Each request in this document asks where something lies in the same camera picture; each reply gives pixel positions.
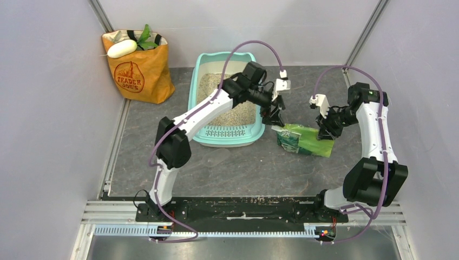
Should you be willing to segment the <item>green litter bag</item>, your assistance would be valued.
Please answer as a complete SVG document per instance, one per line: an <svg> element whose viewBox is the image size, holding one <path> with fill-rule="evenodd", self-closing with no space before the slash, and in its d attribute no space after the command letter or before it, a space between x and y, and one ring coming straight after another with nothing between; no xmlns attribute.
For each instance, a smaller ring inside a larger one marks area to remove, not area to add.
<svg viewBox="0 0 459 260"><path fill-rule="evenodd" d="M319 140L319 130L299 124L286 123L284 127L272 126L277 135L277 144L285 151L296 154L329 158L334 140Z"/></svg>

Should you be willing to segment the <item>teal plastic litter box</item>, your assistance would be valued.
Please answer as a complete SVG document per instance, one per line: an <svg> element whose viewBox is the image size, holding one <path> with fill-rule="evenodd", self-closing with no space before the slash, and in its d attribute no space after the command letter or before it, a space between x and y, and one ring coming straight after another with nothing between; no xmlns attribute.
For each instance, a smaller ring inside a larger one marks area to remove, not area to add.
<svg viewBox="0 0 459 260"><path fill-rule="evenodd" d="M199 80L206 73L220 73L222 75L228 55L228 51L223 51L203 53L198 56L191 79L188 109L198 105L196 104L196 91ZM260 107L255 106L255 123L241 126L210 126L208 124L197 132L193 140L211 147L240 147L254 143L265 131L265 125L261 122Z"/></svg>

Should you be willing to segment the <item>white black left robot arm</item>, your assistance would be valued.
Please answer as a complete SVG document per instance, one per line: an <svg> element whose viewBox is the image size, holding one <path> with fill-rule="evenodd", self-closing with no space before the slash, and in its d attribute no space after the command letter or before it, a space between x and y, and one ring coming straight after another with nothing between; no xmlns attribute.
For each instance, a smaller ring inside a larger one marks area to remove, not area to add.
<svg viewBox="0 0 459 260"><path fill-rule="evenodd" d="M149 161L150 166L156 167L156 175L145 200L147 215L157 221L168 218L170 207L167 203L172 200L178 170L187 164L192 155L189 142L219 115L250 102L260 107L264 125L285 125L280 115L285 105L278 92L291 86L287 72L280 68L279 78L268 90L263 83L266 74L262 65L251 61L242 72L224 78L210 96L191 110L173 119L164 117L160 120L153 148L157 161L155 164Z"/></svg>

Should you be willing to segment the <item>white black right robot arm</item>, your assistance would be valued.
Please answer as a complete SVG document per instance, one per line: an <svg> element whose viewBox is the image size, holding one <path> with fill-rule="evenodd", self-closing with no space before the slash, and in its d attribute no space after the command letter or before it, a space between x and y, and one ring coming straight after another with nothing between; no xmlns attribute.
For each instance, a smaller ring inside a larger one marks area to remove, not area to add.
<svg viewBox="0 0 459 260"><path fill-rule="evenodd" d="M408 168L398 162L392 149L388 117L388 95L357 82L347 90L345 106L330 106L324 94L310 98L319 108L317 139L335 140L347 126L358 125L362 138L362 157L345 176L342 186L322 190L316 195L312 214L325 222L334 212L347 213L358 205L389 206L408 177Z"/></svg>

